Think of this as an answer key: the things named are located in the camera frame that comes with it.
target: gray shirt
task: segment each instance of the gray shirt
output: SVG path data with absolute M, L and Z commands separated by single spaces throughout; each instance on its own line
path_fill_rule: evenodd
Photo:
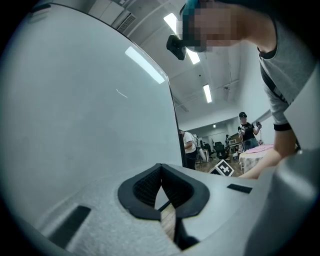
M 290 130 L 284 111 L 294 101 L 315 69 L 317 60 L 308 47 L 280 22 L 274 22 L 277 45 L 267 53 L 260 52 L 260 63 L 274 82 L 271 91 L 263 82 L 268 95 L 276 131 Z

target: fluorescent ceiling light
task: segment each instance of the fluorescent ceiling light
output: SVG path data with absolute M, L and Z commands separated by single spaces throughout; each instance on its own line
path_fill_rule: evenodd
M 165 81 L 159 72 L 156 71 L 156 69 L 131 46 L 125 51 L 125 54 L 143 68 L 159 84 Z
M 178 22 L 177 17 L 173 13 L 170 13 L 169 15 L 165 16 L 163 19 L 169 25 L 172 31 L 175 34 L 177 34 L 177 22 Z M 192 64 L 197 64 L 198 62 L 200 62 L 198 53 L 193 52 L 189 49 L 186 49 L 186 53 L 189 55 L 192 61 Z
M 204 85 L 203 89 L 204 89 L 204 93 L 205 93 L 205 96 L 206 96 L 206 101 L 208 103 L 212 102 L 209 84 Z

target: pink fabric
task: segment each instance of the pink fabric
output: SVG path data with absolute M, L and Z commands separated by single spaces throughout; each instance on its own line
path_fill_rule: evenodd
M 273 148 L 273 144 L 265 144 L 265 145 L 260 145 L 260 146 L 256 146 L 254 148 L 248 149 L 247 151 L 245 151 L 245 153 L 250 154 L 250 153 L 258 153 L 261 151 L 266 151 L 268 149 Z

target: black shirt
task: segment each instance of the black shirt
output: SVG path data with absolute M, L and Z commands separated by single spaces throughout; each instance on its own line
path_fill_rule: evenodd
M 242 124 L 242 127 L 245 129 L 245 134 L 243 135 L 243 141 L 255 138 L 254 128 L 255 126 L 249 122 L 246 124 Z

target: white curved panel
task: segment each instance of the white curved panel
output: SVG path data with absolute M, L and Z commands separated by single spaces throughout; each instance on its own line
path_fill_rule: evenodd
M 54 4 L 27 17 L 2 58 L 0 85 L 2 180 L 31 224 L 101 177 L 182 164 L 166 74 L 93 17 Z M 158 197 L 156 208 L 167 201 Z

